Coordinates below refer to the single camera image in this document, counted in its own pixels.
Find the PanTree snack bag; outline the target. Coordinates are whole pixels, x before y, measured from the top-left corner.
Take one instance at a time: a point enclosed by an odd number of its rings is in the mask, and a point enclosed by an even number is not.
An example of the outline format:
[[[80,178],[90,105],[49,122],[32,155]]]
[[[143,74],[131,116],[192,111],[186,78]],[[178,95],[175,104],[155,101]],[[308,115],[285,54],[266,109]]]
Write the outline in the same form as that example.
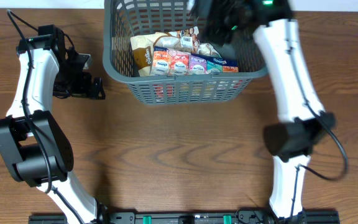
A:
[[[221,58],[221,55],[219,54],[219,52],[217,50],[215,50],[214,47],[209,43],[199,44],[197,54],[209,56],[209,57]]]
[[[132,53],[139,76],[146,77],[150,75],[154,47],[165,47],[167,49],[195,53],[200,44],[198,40],[199,33],[198,26],[194,26],[185,30],[156,32],[154,34],[131,37]]]

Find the orange spaghetti packet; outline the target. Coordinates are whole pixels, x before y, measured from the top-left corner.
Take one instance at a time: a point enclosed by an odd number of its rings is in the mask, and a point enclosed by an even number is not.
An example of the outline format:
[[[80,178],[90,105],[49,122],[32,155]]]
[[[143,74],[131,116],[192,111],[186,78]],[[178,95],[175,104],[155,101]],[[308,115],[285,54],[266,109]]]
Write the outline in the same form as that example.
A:
[[[169,98],[174,96],[200,96],[204,94],[206,97],[210,97],[214,92],[223,92],[227,87],[229,89],[238,89],[243,83],[243,80],[223,80],[223,81],[211,81],[203,84],[202,82],[194,83],[179,83],[179,84],[166,84],[154,85],[154,92],[158,97],[163,97],[167,94]]]

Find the Kleenex tissue multipack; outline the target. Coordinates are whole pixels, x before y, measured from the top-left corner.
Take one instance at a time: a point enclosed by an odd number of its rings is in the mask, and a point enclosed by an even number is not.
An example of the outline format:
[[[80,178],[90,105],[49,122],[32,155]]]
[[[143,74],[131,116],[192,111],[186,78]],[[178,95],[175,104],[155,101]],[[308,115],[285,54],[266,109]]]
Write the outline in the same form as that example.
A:
[[[154,47],[150,76],[204,75],[209,73],[237,73],[235,60],[191,54],[164,47]]]

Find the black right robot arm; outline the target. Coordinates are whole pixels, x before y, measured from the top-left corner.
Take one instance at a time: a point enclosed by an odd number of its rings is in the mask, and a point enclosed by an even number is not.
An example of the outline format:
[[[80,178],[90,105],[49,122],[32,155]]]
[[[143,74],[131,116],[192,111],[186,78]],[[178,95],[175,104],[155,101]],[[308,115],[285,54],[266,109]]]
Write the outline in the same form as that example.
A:
[[[320,102],[301,49],[298,22],[288,1],[189,1],[188,10],[206,19],[204,38],[224,45],[234,33],[256,26],[253,41],[266,64],[277,102],[277,124],[263,130],[273,156],[269,199],[275,223],[304,223],[301,204],[313,146],[335,124]]]

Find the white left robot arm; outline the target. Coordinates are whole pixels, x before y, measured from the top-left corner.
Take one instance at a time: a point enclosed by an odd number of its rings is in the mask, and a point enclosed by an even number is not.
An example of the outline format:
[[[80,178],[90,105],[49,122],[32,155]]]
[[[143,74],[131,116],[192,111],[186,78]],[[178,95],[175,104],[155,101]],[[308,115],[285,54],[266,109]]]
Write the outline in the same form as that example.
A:
[[[109,223],[107,208],[80,184],[73,149],[52,115],[52,99],[103,100],[101,79],[87,73],[90,55],[66,47],[66,34],[39,34],[17,46],[21,72],[16,94],[0,119],[0,154],[17,182],[48,195],[65,223]]]

